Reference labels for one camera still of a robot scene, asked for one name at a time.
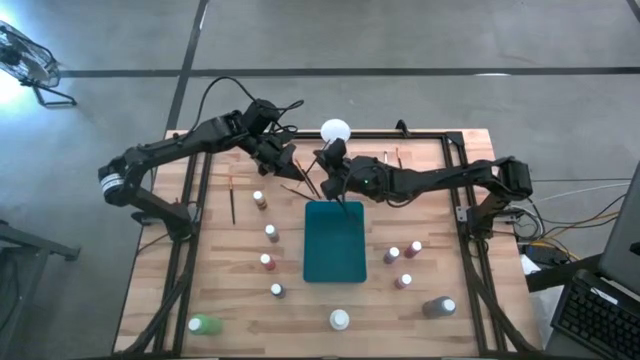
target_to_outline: yellow cable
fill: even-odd
[[[539,242],[539,243],[531,243],[531,246],[541,246],[541,247],[550,247],[550,248],[554,248],[554,249],[559,249],[560,251],[564,252],[564,250],[562,250],[559,246],[553,246],[550,243],[544,243],[544,242]],[[576,260],[580,260],[580,257],[574,253],[572,253],[571,251],[568,252],[568,255],[571,256],[572,258],[576,259]]]
[[[601,220],[601,219],[606,219],[606,218],[609,218],[609,217],[612,217],[612,216],[616,216],[616,215],[618,215],[619,213],[620,213],[620,211],[614,211],[614,212],[610,212],[610,213],[608,213],[608,214],[604,214],[604,215],[600,215],[600,216],[598,216],[598,217],[594,217],[593,219],[589,219],[589,220],[586,220],[586,221],[577,222],[577,223],[575,223],[575,224],[573,224],[573,225],[569,225],[569,226],[567,226],[566,228],[564,228],[564,229],[560,230],[560,232],[558,232],[557,234],[554,234],[553,236],[559,236],[560,234],[562,234],[562,233],[564,233],[564,232],[566,232],[566,231],[568,231],[568,230],[571,230],[571,229],[573,229],[573,228],[574,228],[574,227],[576,227],[576,226],[584,225],[584,224],[590,223],[590,222],[595,221],[595,220]]]

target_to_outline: white cable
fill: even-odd
[[[588,189],[581,189],[581,190],[575,190],[575,191],[569,191],[566,193],[562,193],[562,194],[557,194],[557,195],[553,195],[553,196],[549,196],[546,198],[542,198],[542,199],[538,199],[538,200],[533,200],[533,203],[528,203],[528,204],[524,204],[524,206],[531,206],[533,204],[539,204],[543,201],[547,201],[547,200],[552,200],[552,199],[557,199],[559,197],[564,197],[564,196],[569,196],[569,195],[574,195],[574,194],[580,194],[583,192],[587,192],[587,191],[595,191],[595,190],[600,190],[600,189],[608,189],[608,188],[612,188],[612,187],[619,187],[619,186],[629,186],[630,183],[620,183],[620,184],[611,184],[611,185],[603,185],[603,186],[598,186],[598,187],[594,187],[594,188],[588,188]]]

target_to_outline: concrete floor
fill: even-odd
[[[179,70],[205,0],[5,0],[0,19],[51,48],[66,70]],[[210,0],[194,69],[640,66],[640,23],[624,0]],[[0,74],[0,218],[82,246],[52,259],[29,314],[21,359],[108,354],[140,228],[104,203],[97,169],[165,131],[177,77],[63,79],[73,109],[46,110]],[[194,120],[210,79],[189,79],[177,128]],[[285,123],[318,128],[486,127],[498,156],[528,162],[535,198],[628,182],[640,159],[637,75],[286,77],[242,79],[276,104],[303,98]],[[205,116],[244,110],[231,84]],[[540,204],[579,220],[626,187]],[[610,227],[568,232],[578,255]]]

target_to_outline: green bottle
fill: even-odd
[[[193,335],[218,335],[222,332],[222,319],[196,314],[189,320],[188,327]]]

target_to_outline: fan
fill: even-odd
[[[60,83],[60,70],[51,51],[3,21],[0,21],[0,69],[18,79],[21,85],[31,87],[42,106],[77,104],[71,96],[52,90]],[[40,90],[68,100],[47,102]]]

